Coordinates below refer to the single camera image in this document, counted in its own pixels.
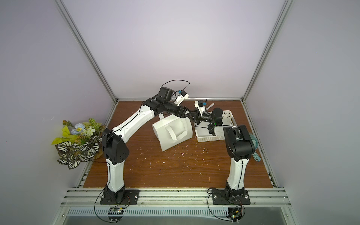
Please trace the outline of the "white insulated delivery bag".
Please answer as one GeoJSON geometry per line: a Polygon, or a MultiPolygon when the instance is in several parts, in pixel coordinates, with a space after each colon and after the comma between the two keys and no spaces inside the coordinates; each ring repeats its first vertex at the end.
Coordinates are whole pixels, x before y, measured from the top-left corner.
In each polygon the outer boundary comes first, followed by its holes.
{"type": "Polygon", "coordinates": [[[193,137],[189,118],[161,116],[158,122],[152,124],[152,128],[163,152],[193,137]]]}

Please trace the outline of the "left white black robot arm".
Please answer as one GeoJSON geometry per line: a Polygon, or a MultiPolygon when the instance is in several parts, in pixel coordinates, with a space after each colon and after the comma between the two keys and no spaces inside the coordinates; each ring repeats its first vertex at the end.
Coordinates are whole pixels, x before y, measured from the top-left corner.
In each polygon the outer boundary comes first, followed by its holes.
{"type": "Polygon", "coordinates": [[[175,91],[162,86],[155,96],[145,100],[140,108],[122,124],[113,129],[105,129],[102,135],[102,147],[108,167],[108,181],[104,189],[104,198],[116,203],[125,195],[124,164],[129,156],[127,142],[143,125],[154,119],[160,120],[153,124],[156,138],[163,151],[182,143],[193,136],[190,119],[186,116],[189,110],[182,106],[188,99],[185,90],[175,91]]]}

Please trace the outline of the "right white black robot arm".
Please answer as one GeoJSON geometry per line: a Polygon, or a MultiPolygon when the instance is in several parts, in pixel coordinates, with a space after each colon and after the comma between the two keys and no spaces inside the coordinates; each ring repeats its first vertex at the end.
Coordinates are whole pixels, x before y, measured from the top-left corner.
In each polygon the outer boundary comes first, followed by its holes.
{"type": "Polygon", "coordinates": [[[223,122],[224,111],[215,108],[212,112],[200,112],[196,124],[206,122],[206,128],[212,136],[224,137],[226,150],[231,159],[230,172],[226,181],[225,196],[235,201],[245,196],[245,172],[251,156],[255,153],[255,144],[245,125],[237,125],[234,119],[223,122]]]}

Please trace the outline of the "white perforated plastic basket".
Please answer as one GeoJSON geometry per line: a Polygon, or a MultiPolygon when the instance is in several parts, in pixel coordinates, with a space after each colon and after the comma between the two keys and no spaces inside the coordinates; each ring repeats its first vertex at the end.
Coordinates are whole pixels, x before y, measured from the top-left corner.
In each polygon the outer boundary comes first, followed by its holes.
{"type": "Polygon", "coordinates": [[[219,140],[224,140],[225,136],[224,136],[224,128],[225,127],[232,127],[232,126],[236,126],[236,121],[234,119],[234,116],[232,114],[232,112],[230,110],[224,110],[223,111],[223,118],[222,118],[222,125],[221,126],[216,126],[212,131],[214,133],[214,135],[212,133],[209,132],[208,130],[208,122],[200,122],[199,125],[195,125],[195,133],[196,133],[196,137],[197,137],[197,141],[199,143],[201,142],[210,142],[210,141],[219,141],[219,140]]]}

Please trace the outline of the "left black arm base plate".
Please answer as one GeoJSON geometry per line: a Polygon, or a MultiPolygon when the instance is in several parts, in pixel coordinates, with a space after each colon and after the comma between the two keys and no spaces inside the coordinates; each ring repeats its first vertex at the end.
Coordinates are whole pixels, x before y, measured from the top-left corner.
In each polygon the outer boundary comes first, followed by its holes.
{"type": "Polygon", "coordinates": [[[129,204],[136,205],[138,202],[140,190],[138,189],[120,189],[118,192],[113,192],[106,188],[103,192],[100,204],[118,205],[129,204]]]}

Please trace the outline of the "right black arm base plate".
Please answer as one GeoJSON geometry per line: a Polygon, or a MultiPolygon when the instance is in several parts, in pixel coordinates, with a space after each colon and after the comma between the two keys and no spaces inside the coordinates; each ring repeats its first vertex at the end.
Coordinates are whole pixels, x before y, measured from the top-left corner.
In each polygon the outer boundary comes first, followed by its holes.
{"type": "Polygon", "coordinates": [[[248,191],[244,188],[240,190],[214,189],[211,191],[211,198],[214,205],[250,205],[248,191]]]}

